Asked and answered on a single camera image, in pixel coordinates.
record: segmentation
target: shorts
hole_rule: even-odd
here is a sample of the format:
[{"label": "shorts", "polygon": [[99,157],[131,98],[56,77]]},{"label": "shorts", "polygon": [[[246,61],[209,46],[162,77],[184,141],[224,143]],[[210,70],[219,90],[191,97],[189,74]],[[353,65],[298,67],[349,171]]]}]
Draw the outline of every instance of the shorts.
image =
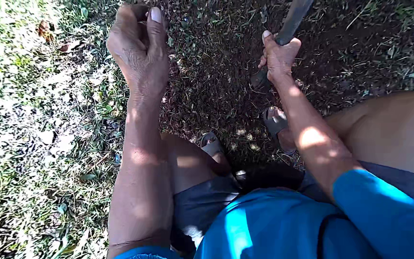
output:
[{"label": "shorts", "polygon": [[[384,165],[360,161],[361,165],[383,181],[414,199],[414,173]],[[306,173],[299,192],[319,202],[331,202],[314,178]],[[175,249],[194,254],[217,215],[241,193],[233,177],[216,177],[174,196],[171,241]]]}]

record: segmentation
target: forearm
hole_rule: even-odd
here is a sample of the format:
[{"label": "forearm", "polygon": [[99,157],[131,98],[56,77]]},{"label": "forearm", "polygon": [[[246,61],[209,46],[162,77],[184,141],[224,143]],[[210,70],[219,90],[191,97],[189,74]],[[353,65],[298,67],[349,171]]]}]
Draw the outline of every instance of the forearm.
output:
[{"label": "forearm", "polygon": [[127,104],[122,164],[109,213],[109,257],[144,245],[170,246],[173,200],[156,100]]},{"label": "forearm", "polygon": [[352,154],[309,103],[292,77],[284,77],[276,85],[282,108],[306,168],[332,196],[332,184],[344,172],[361,168]]}]

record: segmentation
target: soil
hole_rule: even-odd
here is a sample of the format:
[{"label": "soil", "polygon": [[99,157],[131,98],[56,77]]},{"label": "soil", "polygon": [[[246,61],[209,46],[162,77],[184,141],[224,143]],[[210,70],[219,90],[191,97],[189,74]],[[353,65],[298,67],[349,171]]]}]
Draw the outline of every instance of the soil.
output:
[{"label": "soil", "polygon": [[[315,1],[295,35],[302,48],[293,76],[323,116],[413,90],[397,73],[408,64],[389,55],[391,48],[414,52],[414,27],[404,30],[394,11],[401,3],[378,2],[375,12],[346,29],[366,1]],[[238,169],[276,159],[301,166],[298,155],[289,159],[278,151],[262,124],[262,110],[279,103],[276,92],[250,86],[262,53],[261,34],[279,31],[290,2],[162,0],[161,5],[173,40],[163,131],[199,144],[203,133],[214,130]]]}]

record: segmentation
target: gray sandal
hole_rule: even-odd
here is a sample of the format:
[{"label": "gray sandal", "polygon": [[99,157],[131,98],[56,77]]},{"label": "gray sandal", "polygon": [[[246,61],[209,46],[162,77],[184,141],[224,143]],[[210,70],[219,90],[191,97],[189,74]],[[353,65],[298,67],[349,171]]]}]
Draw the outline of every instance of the gray sandal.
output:
[{"label": "gray sandal", "polygon": [[279,143],[279,139],[277,138],[277,133],[288,127],[288,121],[285,114],[283,112],[279,114],[278,108],[275,106],[268,107],[263,111],[263,122],[272,138],[277,143],[277,146],[284,152],[284,154],[289,156],[293,155],[296,149],[289,151],[283,150]]},{"label": "gray sandal", "polygon": [[209,133],[205,133],[202,136],[201,148],[211,157],[218,152],[224,153],[223,148],[221,147],[221,143],[213,131],[210,131]]}]

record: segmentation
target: ground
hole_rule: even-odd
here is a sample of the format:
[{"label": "ground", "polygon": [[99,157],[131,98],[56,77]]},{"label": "ground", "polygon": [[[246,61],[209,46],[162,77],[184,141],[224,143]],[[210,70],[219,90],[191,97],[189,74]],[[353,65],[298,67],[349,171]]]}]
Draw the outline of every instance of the ground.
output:
[{"label": "ground", "polygon": [[[169,21],[161,131],[199,144],[214,130],[235,169],[302,169],[261,123],[276,93],[249,80],[261,33],[279,30],[290,2],[146,3]],[[119,5],[0,1],[0,258],[105,257],[128,98],[105,47]],[[296,36],[293,75],[324,116],[414,90],[414,0],[316,0]]]}]

